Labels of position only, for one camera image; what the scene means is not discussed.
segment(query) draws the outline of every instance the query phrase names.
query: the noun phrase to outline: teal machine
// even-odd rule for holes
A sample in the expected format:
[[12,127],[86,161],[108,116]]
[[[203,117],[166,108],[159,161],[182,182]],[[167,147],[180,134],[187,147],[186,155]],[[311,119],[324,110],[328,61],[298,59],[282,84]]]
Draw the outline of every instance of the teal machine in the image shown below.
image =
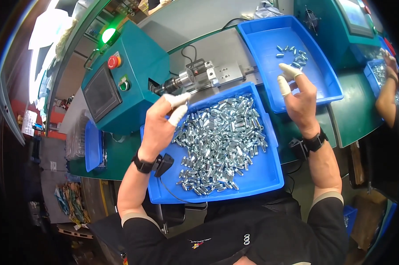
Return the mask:
[[167,52],[131,21],[92,52],[85,68],[82,92],[97,128],[121,135],[139,130],[160,95],[194,79],[189,69],[169,78]]
[[294,1],[294,16],[336,70],[364,67],[379,54],[380,41],[368,12],[361,0]]

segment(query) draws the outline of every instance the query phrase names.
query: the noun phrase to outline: black watch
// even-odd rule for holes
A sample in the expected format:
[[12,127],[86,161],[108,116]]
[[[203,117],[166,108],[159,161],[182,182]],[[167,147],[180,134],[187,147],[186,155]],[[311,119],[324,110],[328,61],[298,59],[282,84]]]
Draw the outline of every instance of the black watch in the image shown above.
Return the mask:
[[133,156],[131,162],[134,162],[134,163],[135,163],[135,165],[136,165],[136,167],[138,168],[138,171],[139,171],[139,172],[145,173],[145,174],[150,173],[151,170],[152,170],[152,167],[153,167],[154,164],[155,164],[155,161],[152,162],[152,163],[148,163],[148,162],[145,162],[145,161],[143,161],[143,160],[140,161],[140,160],[139,160],[139,157],[138,157],[138,151],[136,151],[136,155]]
[[310,151],[316,152],[317,150],[322,147],[324,141],[329,141],[326,134],[323,132],[322,128],[320,127],[320,133],[314,136],[313,138],[307,140],[304,139],[303,143],[305,148],[307,148],[307,153]]

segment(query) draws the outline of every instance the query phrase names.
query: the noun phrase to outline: label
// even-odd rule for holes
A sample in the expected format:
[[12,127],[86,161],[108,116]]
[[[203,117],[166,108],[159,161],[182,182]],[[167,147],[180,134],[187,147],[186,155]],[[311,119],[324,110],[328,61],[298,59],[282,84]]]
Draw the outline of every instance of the label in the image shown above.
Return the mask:
[[51,171],[57,171],[57,162],[51,161]]

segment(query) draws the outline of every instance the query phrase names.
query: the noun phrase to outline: person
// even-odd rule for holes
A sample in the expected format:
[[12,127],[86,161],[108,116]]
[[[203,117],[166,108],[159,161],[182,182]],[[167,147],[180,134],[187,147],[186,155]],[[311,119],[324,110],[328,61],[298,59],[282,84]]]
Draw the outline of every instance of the person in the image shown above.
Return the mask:
[[386,64],[386,82],[380,88],[375,106],[386,124],[399,133],[399,105],[395,102],[395,95],[399,88],[399,70],[397,61],[387,50],[381,49]]
[[154,12],[170,4],[171,0],[148,0],[148,14],[152,15]]
[[[315,116],[317,89],[299,69],[286,64],[279,67],[283,73],[277,81],[288,115],[303,137],[312,139],[321,132]],[[296,86],[299,93],[293,95],[291,90]],[[163,95],[147,111],[144,138],[137,153],[139,160],[153,162],[170,144],[176,125],[188,109],[185,104],[188,99],[189,94]],[[141,204],[150,175],[131,163],[117,201],[129,263],[343,264],[348,238],[342,181],[329,142],[324,141],[318,150],[310,151],[308,162],[315,188],[307,222],[303,222],[299,214],[275,210],[280,200],[267,199],[273,198],[273,194],[288,194],[276,190],[218,201],[217,211],[210,210],[213,205],[210,202],[203,224],[171,238],[166,238],[145,213]]]

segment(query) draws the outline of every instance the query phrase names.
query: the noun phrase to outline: emergency stop button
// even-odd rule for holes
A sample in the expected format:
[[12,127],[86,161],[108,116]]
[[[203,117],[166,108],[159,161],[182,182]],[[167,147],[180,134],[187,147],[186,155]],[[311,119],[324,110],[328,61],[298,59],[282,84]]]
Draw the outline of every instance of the emergency stop button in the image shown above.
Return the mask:
[[110,68],[110,69],[119,67],[121,64],[122,64],[122,59],[120,59],[120,56],[112,55],[112,56],[110,56],[110,58],[108,58],[107,65],[108,65],[108,68]]

